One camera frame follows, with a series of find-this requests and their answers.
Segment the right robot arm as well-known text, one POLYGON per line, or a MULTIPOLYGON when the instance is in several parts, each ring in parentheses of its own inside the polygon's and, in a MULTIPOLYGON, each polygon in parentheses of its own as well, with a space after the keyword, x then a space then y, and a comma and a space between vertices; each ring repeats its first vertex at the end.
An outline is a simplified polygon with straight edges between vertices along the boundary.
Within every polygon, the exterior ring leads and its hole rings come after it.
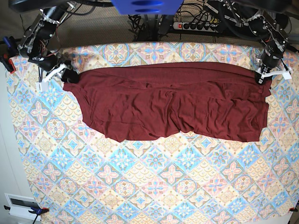
POLYGON ((38 67, 38 83, 46 83, 58 77, 64 83, 78 83, 79 74, 71 60, 60 49, 50 51, 47 47, 52 37, 58 38, 58 27, 66 20, 67 11, 74 12, 76 4, 63 3, 41 9, 33 24, 24 32, 18 45, 19 54, 38 67))

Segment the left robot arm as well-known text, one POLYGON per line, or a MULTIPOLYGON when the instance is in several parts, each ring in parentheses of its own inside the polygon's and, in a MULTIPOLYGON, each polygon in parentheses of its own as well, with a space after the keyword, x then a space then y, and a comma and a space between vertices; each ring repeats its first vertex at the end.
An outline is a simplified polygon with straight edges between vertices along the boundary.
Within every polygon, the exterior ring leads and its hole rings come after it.
POLYGON ((274 68, 283 61, 289 43, 285 28, 291 25, 284 14, 292 1, 280 0, 221 0, 218 3, 218 18, 237 37, 259 42, 264 50, 257 57, 258 68, 255 81, 263 85, 273 75, 287 74, 291 69, 286 65, 281 71, 274 68))

